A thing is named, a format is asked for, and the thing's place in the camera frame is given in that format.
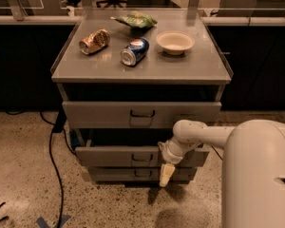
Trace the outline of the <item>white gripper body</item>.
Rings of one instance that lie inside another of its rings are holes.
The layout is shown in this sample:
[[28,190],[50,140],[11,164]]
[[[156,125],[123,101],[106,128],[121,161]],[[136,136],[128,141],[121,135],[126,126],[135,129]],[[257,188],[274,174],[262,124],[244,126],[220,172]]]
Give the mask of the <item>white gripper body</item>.
[[178,164],[182,161],[185,154],[197,148],[199,142],[180,142],[176,137],[165,142],[165,149],[161,152],[162,158],[166,163]]

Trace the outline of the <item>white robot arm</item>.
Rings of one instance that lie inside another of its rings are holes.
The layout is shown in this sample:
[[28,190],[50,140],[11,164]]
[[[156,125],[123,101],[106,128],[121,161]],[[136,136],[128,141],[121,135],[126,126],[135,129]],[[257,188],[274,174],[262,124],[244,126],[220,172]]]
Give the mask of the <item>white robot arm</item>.
[[173,137],[160,144],[160,186],[167,185],[184,155],[202,143],[223,150],[221,227],[285,228],[285,123],[176,122]]

